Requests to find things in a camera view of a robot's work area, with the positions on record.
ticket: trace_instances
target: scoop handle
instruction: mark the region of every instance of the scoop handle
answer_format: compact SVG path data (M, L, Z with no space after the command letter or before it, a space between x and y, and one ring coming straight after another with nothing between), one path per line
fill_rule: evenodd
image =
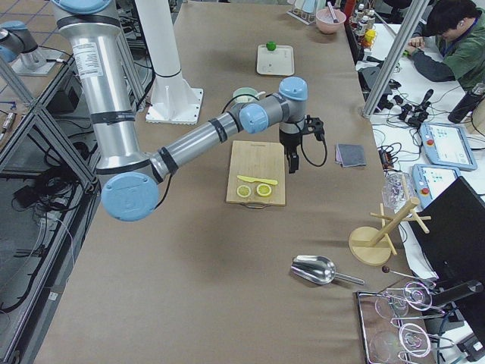
M351 275L345 275L339 272L335 272L335 278L341 279L342 281L348 281L355 284L360 284L361 286L365 284L365 281L363 279L352 277Z

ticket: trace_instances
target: person's hand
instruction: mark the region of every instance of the person's hand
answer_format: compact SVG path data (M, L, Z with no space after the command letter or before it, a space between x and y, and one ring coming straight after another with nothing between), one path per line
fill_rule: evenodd
M414 47L413 45L409 45L409 44L405 47L405 50L407 51L409 56L411 56L416 49L418 49L418 48Z
M424 48L424 38L422 36L416 36L415 38L411 38L408 42L410 46L415 48L423 49Z

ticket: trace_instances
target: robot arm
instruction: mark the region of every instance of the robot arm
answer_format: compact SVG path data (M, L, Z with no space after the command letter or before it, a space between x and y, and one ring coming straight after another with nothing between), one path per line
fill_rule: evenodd
M307 86L298 77L286 78L277 93L238 104L151 155L141 152L117 50L120 22L114 2L52 0L52 4L59 32L73 47L101 152L96 172L102 184L102 204L113 217L136 221L152 213L158 202L157 184L242 130L257 133L279 124L287 157L291 160L296 154L308 126ZM293 160L290 172L296 169Z
M26 25L18 20L0 24L0 57L12 62L20 55L25 67L34 71L46 63Z

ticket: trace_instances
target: person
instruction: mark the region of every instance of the person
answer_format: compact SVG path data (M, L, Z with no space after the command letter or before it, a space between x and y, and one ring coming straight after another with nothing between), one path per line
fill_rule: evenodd
M485 12L472 0L439 0L419 23L405 50L416 69L434 82L457 80L465 91L485 79ZM423 52L424 37L436 36L443 61Z

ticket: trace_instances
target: white desk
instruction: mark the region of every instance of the white desk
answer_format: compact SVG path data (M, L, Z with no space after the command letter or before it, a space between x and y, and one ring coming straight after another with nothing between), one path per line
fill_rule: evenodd
M390 25L396 32L399 30L399 25ZM377 38L372 48L372 56L383 60L387 56L391 45L393 43L393 35L387 30L384 25L376 24ZM442 59L432 39L426 39L426 48L424 50L427 55L430 55L433 59L439 61ZM360 61L357 64L357 68L375 66L375 63ZM406 102L420 103L426 91L433 89L433 96L430 98L432 102L432 108L428 108L430 116L425 122L438 122L444 124L452 124L448 121L448 112L453 110L458 101L465 94L463 89L459 86L457 81L435 83L431 82L425 77L421 76L415 69L413 62L407 57L402 57L399 61L399 66L395 69L392 78L402 84L399 87L398 92L402 97L405 96ZM418 147L413 143L412 134L414 128L406 127L404 122L401 122L397 117L392 115L400 114L401 110L399 106L394 107L392 110L384 110L379 115L371 116L371 123L374 128L374 136L377 146L390 145L392 143L401 143L402 152L398 154L399 163L395 166L396 169L411 174L411 169L414 164L424 163L430 164L424 151L420 155L410 154L418 152ZM463 124L460 124L465 130L467 137L473 137L483 142L479 142L476 139L468 139L471 148L480 148L485 144L485 138L477 135L470 135ZM474 157L477 160L478 169L476 171L461 171L462 176L468 181L468 183L477 191L477 193L485 193L485 152L474 152ZM411 228L407 223L402 224L407 233L407 239L405 242L405 250L410 268L415 271L421 277L430 277L433 273L430 271L427 264L422 257L421 248L412 233ZM464 327L457 328L451 331L447 331L445 336L452 338L456 342L465 338L471 329L465 323ZM446 362L453 362L462 354L458 348L452 348L441 351L446 358ZM485 363L485 358L482 358L477 363Z

